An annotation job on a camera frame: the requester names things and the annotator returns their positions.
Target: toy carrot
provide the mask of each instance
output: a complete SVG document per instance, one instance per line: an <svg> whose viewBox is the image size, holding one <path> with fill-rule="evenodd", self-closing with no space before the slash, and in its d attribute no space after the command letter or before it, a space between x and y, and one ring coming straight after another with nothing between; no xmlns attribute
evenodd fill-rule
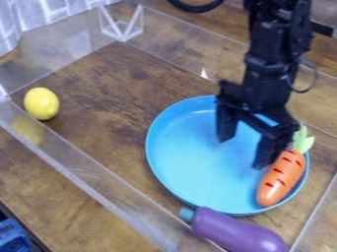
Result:
<svg viewBox="0 0 337 252"><path fill-rule="evenodd" d="M261 206L276 205L291 193L305 171L303 154L313 142L315 137L307 138L307 127L303 125L295 133L295 147L283 151L260 182L257 201Z"/></svg>

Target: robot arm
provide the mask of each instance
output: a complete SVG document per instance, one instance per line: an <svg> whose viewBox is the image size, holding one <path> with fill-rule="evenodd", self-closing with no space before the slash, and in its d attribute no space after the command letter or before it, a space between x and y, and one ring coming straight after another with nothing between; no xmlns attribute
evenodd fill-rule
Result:
<svg viewBox="0 0 337 252"><path fill-rule="evenodd" d="M180 0L170 0L180 7ZM216 8L224 1L214 1ZM221 142L236 135L242 120L262 135L253 166L275 162L293 141L299 122L287 110L295 88L300 57L311 48L311 0L245 0L250 48L245 56L242 85L220 81L216 130ZM272 127L256 114L277 122Z"/></svg>

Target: toy lemon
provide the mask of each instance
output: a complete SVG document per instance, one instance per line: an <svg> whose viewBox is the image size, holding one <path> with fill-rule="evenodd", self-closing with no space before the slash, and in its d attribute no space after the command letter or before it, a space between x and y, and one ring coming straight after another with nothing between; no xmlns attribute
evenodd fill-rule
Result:
<svg viewBox="0 0 337 252"><path fill-rule="evenodd" d="M39 122L28 116L18 116L12 122L12 129L22 135L34 145L39 145L46 137L46 131Z"/></svg>
<svg viewBox="0 0 337 252"><path fill-rule="evenodd" d="M38 120L49 120L59 110L58 96L50 89L34 88L26 94L24 107Z"/></svg>

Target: blue plate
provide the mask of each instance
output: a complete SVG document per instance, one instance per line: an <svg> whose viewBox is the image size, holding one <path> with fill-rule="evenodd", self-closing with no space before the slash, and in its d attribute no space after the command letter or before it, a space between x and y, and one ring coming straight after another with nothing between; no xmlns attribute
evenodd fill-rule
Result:
<svg viewBox="0 0 337 252"><path fill-rule="evenodd" d="M192 206L210 207L233 216L256 215L299 193L309 158L305 155L305 173L289 196L276 206L261 207L256 193L266 168L252 168L261 135L240 122L236 137L220 143L214 100L213 95L189 98L160 114L146 138L149 164L165 187Z"/></svg>

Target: wooden table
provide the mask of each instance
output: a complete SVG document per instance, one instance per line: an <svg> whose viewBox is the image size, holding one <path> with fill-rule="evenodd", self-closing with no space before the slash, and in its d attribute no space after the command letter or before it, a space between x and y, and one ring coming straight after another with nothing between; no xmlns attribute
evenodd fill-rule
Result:
<svg viewBox="0 0 337 252"><path fill-rule="evenodd" d="M166 2L150 7L248 42L245 13L222 6L189 15ZM311 60L337 76L337 41L317 36ZM157 181L143 151L149 126L177 101L216 95L217 86L123 43L114 43L42 79L34 86L59 94L62 109L46 125L176 215L185 204ZM27 89L12 95L23 104ZM308 220L337 167L336 82L295 96L292 109L317 138L312 171L296 199L281 208L242 218L276 231L289 244ZM53 251L158 251L146 239L0 130L0 201Z"/></svg>

